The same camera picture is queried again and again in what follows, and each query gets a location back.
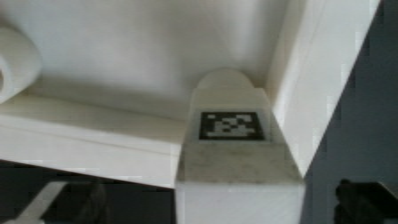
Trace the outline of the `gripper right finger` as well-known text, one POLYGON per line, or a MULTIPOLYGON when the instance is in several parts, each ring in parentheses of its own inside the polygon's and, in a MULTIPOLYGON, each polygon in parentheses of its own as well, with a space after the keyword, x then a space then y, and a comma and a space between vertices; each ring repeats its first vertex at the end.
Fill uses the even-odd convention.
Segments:
POLYGON ((339 181, 334 224, 398 224, 398 183, 339 181))

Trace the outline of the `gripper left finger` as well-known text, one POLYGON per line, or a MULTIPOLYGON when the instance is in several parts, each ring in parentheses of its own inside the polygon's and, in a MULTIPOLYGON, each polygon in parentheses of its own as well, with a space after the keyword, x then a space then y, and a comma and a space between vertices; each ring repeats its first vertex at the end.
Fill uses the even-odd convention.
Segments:
POLYGON ((0 224, 110 224, 103 184, 51 181, 17 216, 0 224))

